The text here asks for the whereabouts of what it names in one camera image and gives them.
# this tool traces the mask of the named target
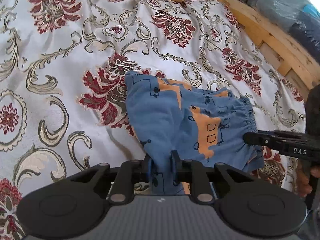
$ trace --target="round pad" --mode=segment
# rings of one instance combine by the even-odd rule
[[[28,194],[19,203],[17,216],[34,236],[70,238],[92,229],[102,217],[104,206],[103,199],[85,183],[73,182]]]
[[[286,236],[300,228],[307,208],[295,194],[274,185],[241,184],[241,190],[220,200],[221,215],[230,226],[258,237]]]

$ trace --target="wooden bed frame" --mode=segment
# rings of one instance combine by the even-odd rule
[[[218,1],[229,7],[258,48],[268,45],[278,60],[278,64],[272,64],[273,67],[297,86],[306,99],[309,90],[320,83],[320,66],[313,57],[294,38],[253,8],[238,0]]]

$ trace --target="bedspread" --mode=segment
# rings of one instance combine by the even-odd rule
[[[250,99],[258,129],[304,131],[299,92],[218,1],[1,0],[0,27],[1,239],[24,235],[15,210],[27,193],[143,159],[125,108],[129,70],[227,87]],[[295,160],[264,157],[256,175],[294,190]]]

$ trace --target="screw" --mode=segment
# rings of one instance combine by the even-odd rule
[[[211,200],[213,200],[213,197],[207,193],[199,194],[197,198],[201,202],[210,202]]]
[[[123,202],[125,201],[125,195],[123,194],[113,194],[110,199],[113,201],[113,202]]]

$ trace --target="human hand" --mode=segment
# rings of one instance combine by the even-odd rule
[[[307,194],[312,192],[312,187],[309,185],[309,178],[303,172],[300,160],[298,160],[297,172],[297,186],[299,197],[306,197]],[[315,166],[311,168],[311,175],[320,178],[320,166]]]

